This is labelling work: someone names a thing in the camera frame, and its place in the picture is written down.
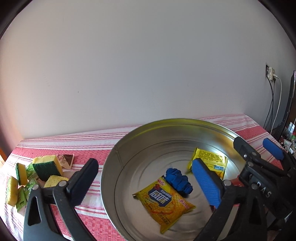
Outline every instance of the white wall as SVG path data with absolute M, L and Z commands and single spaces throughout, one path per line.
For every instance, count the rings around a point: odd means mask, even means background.
M 0 123 L 11 149 L 173 117 L 263 125 L 266 63 L 283 81 L 278 123 L 296 52 L 257 0 L 33 0 L 0 41 Z

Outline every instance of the chocolate wrapper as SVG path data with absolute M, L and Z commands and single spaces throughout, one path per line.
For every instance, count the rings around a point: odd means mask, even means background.
M 71 169 L 73 159 L 74 159 L 74 154 L 73 155 L 68 155 L 68 154 L 57 155 L 57 159 L 59 160 L 59 163 L 63 168 Z

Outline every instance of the blue gripper pad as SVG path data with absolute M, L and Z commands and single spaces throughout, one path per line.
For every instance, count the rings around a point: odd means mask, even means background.
M 273 143 L 270 139 L 265 138 L 262 142 L 263 147 L 270 152 L 271 155 L 275 157 L 277 160 L 283 160 L 284 154 L 283 150 L 278 147 L 275 143 Z
M 224 194 L 224 187 L 219 176 L 208 169 L 198 158 L 192 162 L 192 172 L 210 205 L 218 208 Z

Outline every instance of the electronic device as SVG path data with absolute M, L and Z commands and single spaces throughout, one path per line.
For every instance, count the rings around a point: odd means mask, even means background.
M 290 117 L 291 108 L 292 107 L 295 107 L 296 108 L 296 98 L 294 98 L 294 94 L 295 94 L 295 82 L 296 82 L 296 71 L 293 72 L 293 75 L 291 77 L 290 92 L 289 92 L 288 102 L 287 102 L 287 106 L 286 106 L 286 110 L 285 110 L 285 114 L 284 114 L 283 120 L 276 127 L 275 132 L 272 134 L 272 136 L 277 141 L 279 141 L 279 139 L 281 138 L 281 135 L 283 134 L 284 128 L 287 127 L 286 126 L 287 125 L 287 121 L 289 119 L 291 119 L 291 117 Z

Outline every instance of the yellow and green sponge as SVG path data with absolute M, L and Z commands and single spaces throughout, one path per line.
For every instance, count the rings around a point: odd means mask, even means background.
M 45 182 L 51 175 L 63 175 L 61 164 L 56 155 L 35 157 L 32 165 L 38 177 Z
M 49 177 L 49 179 L 46 181 L 46 183 L 44 184 L 45 188 L 50 188 L 50 187 L 55 187 L 56 185 L 59 184 L 60 181 L 65 180 L 65 181 L 69 181 L 69 178 L 66 177 L 59 177 L 56 175 L 52 175 Z
M 18 180 L 19 185 L 25 186 L 28 183 L 26 166 L 24 164 L 17 163 L 15 166 L 15 170 L 17 173 L 17 180 Z
M 17 203 L 17 188 L 18 181 L 14 177 L 10 177 L 7 182 L 6 203 L 13 207 Z

